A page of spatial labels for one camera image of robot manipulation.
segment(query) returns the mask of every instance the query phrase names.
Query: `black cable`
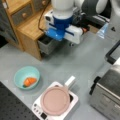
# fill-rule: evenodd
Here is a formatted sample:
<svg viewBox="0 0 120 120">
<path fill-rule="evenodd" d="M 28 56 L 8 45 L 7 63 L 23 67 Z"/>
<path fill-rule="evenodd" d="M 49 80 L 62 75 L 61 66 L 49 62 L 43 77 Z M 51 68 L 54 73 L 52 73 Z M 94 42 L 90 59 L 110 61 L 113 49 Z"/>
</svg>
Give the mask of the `black cable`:
<svg viewBox="0 0 120 120">
<path fill-rule="evenodd" d="M 44 32 L 44 29 L 40 28 L 40 22 L 41 22 L 41 19 L 42 19 L 42 17 L 43 17 L 43 14 L 44 14 L 46 8 L 48 7 L 50 1 L 51 1 L 51 0 L 48 1 L 47 5 L 46 5 L 45 8 L 43 9 L 43 11 L 42 11 L 42 13 L 41 13 L 41 16 L 40 16 L 40 18 L 39 18 L 39 21 L 38 21 L 38 29 L 41 30 L 42 32 Z"/>
</svg>

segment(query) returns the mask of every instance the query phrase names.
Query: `food in bowl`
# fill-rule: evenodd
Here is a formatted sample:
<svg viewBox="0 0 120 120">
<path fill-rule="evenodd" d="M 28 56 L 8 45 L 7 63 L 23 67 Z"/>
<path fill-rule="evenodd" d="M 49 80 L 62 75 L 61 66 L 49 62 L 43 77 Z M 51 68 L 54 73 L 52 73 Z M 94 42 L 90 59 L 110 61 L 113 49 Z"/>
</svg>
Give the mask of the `food in bowl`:
<svg viewBox="0 0 120 120">
<path fill-rule="evenodd" d="M 29 87 L 29 86 L 33 85 L 36 81 L 37 81 L 37 79 L 34 78 L 34 77 L 27 77 L 24 80 L 23 86 L 24 87 Z"/>
</svg>

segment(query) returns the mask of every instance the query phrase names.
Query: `gray table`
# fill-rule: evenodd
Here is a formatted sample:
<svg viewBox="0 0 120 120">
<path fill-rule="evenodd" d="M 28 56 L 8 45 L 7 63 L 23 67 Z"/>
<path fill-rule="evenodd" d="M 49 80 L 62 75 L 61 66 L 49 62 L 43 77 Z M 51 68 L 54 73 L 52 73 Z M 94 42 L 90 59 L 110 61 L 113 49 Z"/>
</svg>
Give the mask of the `gray table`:
<svg viewBox="0 0 120 120">
<path fill-rule="evenodd" d="M 71 90 L 78 95 L 80 107 L 71 120 L 106 120 L 107 118 L 89 105 L 89 91 L 94 78 L 97 75 L 104 75 L 110 68 L 104 56 L 113 44 L 113 41 L 103 40 L 89 32 L 80 45 L 71 48 L 66 42 L 43 61 L 38 61 L 7 44 L 0 49 L 0 80 L 31 109 L 36 98 L 53 81 L 64 84 L 71 75 L 74 75 L 76 83 Z M 34 66 L 41 73 L 40 82 L 33 90 L 23 91 L 14 85 L 16 71 L 24 66 Z"/>
</svg>

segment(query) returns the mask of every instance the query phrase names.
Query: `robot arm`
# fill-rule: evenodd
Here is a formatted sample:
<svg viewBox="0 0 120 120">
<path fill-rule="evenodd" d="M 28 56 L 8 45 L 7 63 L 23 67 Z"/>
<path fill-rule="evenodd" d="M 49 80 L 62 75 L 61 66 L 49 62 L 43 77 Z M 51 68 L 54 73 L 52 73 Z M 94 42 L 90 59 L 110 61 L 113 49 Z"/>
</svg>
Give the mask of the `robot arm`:
<svg viewBox="0 0 120 120">
<path fill-rule="evenodd" d="M 106 7 L 108 0 L 75 0 L 75 6 L 87 15 L 100 14 Z"/>
<path fill-rule="evenodd" d="M 45 15 L 46 35 L 55 40 L 66 39 L 79 44 L 84 31 L 80 27 L 71 25 L 74 5 L 87 15 L 101 13 L 108 0 L 51 0 L 53 10 Z"/>
</svg>

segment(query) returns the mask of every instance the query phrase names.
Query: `cabinet door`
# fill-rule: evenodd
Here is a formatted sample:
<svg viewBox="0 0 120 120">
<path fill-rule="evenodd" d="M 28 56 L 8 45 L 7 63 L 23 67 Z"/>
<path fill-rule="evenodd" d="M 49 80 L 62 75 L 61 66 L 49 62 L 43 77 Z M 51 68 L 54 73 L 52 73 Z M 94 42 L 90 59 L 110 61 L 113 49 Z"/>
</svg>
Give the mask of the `cabinet door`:
<svg viewBox="0 0 120 120">
<path fill-rule="evenodd" d="M 17 43 L 17 38 L 11 27 L 10 21 L 0 0 L 0 35 Z"/>
</svg>

